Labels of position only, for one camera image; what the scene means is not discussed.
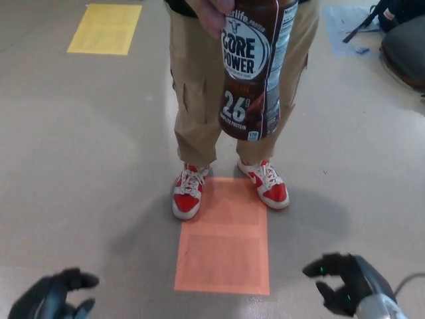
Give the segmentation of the robot right black Dex3 hand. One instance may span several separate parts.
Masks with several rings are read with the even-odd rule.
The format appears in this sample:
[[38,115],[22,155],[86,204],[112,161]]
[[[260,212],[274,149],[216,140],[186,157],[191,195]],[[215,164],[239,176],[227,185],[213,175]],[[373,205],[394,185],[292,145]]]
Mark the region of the robot right black Dex3 hand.
[[309,278],[339,276],[343,285],[332,289],[323,281],[316,287],[323,305],[335,315],[351,318],[405,318],[388,281],[360,255],[324,254],[306,265]]

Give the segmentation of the person's bare hand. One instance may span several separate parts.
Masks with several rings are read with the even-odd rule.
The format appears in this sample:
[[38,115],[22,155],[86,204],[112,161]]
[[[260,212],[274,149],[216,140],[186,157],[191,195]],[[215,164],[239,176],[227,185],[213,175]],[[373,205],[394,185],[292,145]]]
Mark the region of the person's bare hand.
[[198,1],[193,10],[205,31],[215,39],[221,35],[226,24],[226,15],[235,8],[234,0]]

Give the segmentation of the robot left black Dex3 hand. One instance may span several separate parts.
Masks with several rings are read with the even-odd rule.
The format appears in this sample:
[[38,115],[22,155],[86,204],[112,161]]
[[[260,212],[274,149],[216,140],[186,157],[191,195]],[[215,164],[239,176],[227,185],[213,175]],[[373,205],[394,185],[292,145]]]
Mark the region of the robot left black Dex3 hand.
[[10,319],[29,318],[86,318],[96,300],[89,298],[73,306],[67,303],[68,293],[80,289],[95,288],[99,278],[79,268],[66,268],[36,281],[12,305],[8,314]]

